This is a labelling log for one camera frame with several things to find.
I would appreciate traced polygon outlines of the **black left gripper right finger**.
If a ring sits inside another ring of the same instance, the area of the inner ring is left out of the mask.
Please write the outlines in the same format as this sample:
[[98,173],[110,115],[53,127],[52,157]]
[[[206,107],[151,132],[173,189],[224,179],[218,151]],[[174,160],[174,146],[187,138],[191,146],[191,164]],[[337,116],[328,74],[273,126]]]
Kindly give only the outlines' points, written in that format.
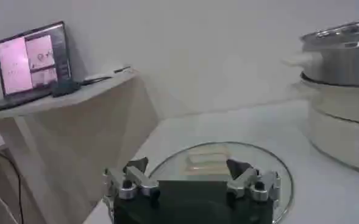
[[255,201],[279,201],[281,178],[275,171],[261,173],[249,163],[226,160],[231,179],[227,181],[227,193],[234,199],[250,197]]

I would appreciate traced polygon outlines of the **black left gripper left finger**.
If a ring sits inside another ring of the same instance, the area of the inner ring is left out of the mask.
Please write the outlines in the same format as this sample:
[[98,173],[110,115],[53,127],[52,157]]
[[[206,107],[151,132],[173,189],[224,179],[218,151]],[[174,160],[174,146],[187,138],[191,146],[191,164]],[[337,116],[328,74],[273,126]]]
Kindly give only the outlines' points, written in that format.
[[160,197],[159,182],[145,175],[149,160],[147,157],[129,161],[122,170],[106,168],[104,170],[106,196],[115,200],[132,200],[139,193],[150,200]]

